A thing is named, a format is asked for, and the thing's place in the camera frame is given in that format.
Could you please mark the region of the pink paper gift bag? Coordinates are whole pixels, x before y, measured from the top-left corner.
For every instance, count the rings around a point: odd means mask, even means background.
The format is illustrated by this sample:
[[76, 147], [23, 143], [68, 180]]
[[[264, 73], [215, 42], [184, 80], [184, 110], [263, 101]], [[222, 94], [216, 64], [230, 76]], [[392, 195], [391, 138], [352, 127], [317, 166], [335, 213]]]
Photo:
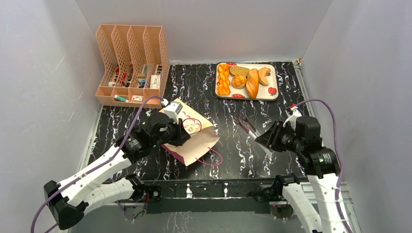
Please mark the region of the pink paper gift bag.
[[190, 134], [191, 139], [182, 146], [170, 144], [161, 145], [167, 152], [173, 155], [179, 162], [189, 166], [212, 150], [212, 147], [219, 141], [220, 137], [215, 133], [214, 125], [200, 113], [189, 107], [180, 99], [183, 109], [178, 118], [183, 120], [185, 130]]

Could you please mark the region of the strawberry print metal tray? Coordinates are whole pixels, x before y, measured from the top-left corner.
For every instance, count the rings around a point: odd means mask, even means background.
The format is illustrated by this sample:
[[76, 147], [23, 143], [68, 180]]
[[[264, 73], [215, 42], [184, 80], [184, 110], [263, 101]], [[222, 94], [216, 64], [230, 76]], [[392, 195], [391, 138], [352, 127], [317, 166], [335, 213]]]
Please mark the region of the strawberry print metal tray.
[[[267, 100], [267, 101], [274, 101], [277, 99], [278, 97], [278, 84], [277, 84], [277, 79], [276, 79], [276, 69], [274, 68], [274, 66], [272, 65], [268, 65], [268, 64], [251, 64], [251, 63], [229, 63], [229, 67], [230, 66], [240, 66], [240, 67], [246, 67], [248, 69], [254, 69], [256, 68], [257, 70], [259, 70], [262, 67], [268, 67], [271, 69], [270, 74], [267, 75], [267, 80], [269, 81], [269, 85], [268, 86], [263, 86], [262, 84], [259, 83], [259, 90], [258, 90], [258, 94], [257, 97], [255, 98], [255, 100]], [[246, 86], [244, 88], [238, 89], [238, 88], [234, 88], [231, 84], [229, 86], [230, 88], [230, 95], [228, 96], [220, 96], [217, 93], [217, 85], [218, 85], [218, 65], [216, 68], [216, 79], [215, 79], [215, 95], [219, 98], [226, 98], [226, 99], [241, 99], [241, 100], [252, 100], [249, 98], [248, 93], [246, 91]], [[232, 81], [232, 78], [234, 76], [232, 76], [231, 74], [229, 74], [229, 80], [230, 82]]]

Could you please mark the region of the silver metal tongs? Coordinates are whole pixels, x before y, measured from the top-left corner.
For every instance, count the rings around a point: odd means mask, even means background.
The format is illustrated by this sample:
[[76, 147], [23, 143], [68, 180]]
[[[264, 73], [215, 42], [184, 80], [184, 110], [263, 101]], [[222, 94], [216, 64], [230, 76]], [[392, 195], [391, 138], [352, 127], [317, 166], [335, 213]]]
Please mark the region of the silver metal tongs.
[[[254, 141], [257, 139], [258, 136], [261, 135], [261, 133], [255, 128], [255, 126], [252, 124], [252, 122], [246, 116], [246, 114], [241, 113], [240, 115], [238, 115], [238, 114], [234, 113], [233, 118], [235, 120], [235, 123], [237, 125], [241, 126], [241, 128], [246, 133], [248, 133]], [[266, 153], [267, 156], [269, 156], [269, 158], [272, 159], [273, 152], [271, 150], [269, 150], [268, 148], [264, 147], [263, 145], [261, 145], [257, 142], [255, 142], [255, 143]]]

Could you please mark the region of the orange braided fake bread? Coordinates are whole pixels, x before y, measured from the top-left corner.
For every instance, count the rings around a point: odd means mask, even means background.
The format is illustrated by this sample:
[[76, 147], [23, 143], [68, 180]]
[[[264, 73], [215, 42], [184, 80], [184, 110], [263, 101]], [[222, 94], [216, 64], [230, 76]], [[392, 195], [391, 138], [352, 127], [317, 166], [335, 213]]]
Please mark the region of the orange braided fake bread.
[[220, 96], [230, 95], [229, 64], [223, 63], [218, 65], [218, 85], [217, 93]]

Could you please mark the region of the long golden fake baguette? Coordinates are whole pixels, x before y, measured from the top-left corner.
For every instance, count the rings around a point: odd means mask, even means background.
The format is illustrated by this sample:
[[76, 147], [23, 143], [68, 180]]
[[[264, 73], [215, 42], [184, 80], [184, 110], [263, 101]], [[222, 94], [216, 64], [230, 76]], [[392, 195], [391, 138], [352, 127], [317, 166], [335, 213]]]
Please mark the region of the long golden fake baguette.
[[259, 90], [259, 74], [256, 68], [249, 70], [245, 86], [249, 98], [254, 100]]

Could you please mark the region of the tan fake bread roll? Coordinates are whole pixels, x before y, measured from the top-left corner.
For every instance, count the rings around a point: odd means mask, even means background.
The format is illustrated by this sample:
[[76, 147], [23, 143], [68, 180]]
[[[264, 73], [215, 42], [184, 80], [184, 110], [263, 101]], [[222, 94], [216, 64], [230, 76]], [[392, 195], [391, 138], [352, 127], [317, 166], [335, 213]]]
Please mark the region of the tan fake bread roll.
[[262, 84], [263, 86], [268, 86], [269, 81], [267, 80], [267, 75], [270, 74], [271, 69], [268, 67], [262, 67], [258, 70], [258, 77], [259, 77], [259, 83]]

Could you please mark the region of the round golden fake bun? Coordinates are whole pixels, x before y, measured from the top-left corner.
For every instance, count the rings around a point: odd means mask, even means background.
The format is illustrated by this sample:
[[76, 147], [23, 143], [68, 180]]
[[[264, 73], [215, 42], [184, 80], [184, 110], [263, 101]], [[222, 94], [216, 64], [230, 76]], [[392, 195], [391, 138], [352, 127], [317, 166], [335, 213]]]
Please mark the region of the round golden fake bun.
[[237, 74], [237, 75], [235, 75], [235, 76], [232, 78], [232, 81], [231, 81], [231, 85], [232, 85], [234, 88], [238, 88], [238, 89], [244, 88], [245, 85], [246, 85], [246, 83], [247, 83], [247, 78], [246, 78], [246, 76], [243, 75], [243, 74]]

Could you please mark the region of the brown fake bread slice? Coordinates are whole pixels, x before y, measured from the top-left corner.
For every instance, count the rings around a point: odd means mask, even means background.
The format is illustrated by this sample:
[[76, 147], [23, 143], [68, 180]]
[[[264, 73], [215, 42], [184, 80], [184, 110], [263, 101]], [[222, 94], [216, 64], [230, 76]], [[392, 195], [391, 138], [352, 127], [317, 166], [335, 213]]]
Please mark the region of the brown fake bread slice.
[[247, 76], [249, 73], [250, 69], [246, 68], [246, 67], [240, 67], [240, 66], [230, 66], [229, 67], [229, 73], [232, 76], [236, 76], [236, 75], [243, 75], [243, 76]]

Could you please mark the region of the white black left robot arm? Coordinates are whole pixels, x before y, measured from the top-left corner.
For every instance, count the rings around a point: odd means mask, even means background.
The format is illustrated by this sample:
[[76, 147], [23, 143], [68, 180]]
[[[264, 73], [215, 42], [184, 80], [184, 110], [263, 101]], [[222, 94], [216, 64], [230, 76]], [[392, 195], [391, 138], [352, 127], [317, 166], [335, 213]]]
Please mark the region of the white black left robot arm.
[[181, 118], [166, 113], [152, 114], [143, 125], [134, 126], [92, 164], [63, 181], [44, 185], [47, 206], [57, 226], [67, 230], [91, 211], [119, 200], [141, 202], [154, 188], [146, 186], [136, 175], [116, 182], [108, 179], [163, 145], [182, 146], [190, 139]]

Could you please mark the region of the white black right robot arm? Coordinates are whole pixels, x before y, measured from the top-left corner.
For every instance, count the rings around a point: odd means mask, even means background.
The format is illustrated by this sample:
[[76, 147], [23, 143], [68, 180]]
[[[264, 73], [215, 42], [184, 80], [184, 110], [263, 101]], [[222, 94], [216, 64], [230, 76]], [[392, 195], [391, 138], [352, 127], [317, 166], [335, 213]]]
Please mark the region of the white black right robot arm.
[[307, 233], [351, 233], [341, 198], [341, 168], [337, 154], [322, 145], [321, 126], [311, 116], [293, 121], [276, 121], [255, 141], [267, 149], [291, 151], [298, 157], [314, 192], [315, 209], [293, 173], [277, 175], [273, 185], [265, 188], [267, 196], [287, 201]]

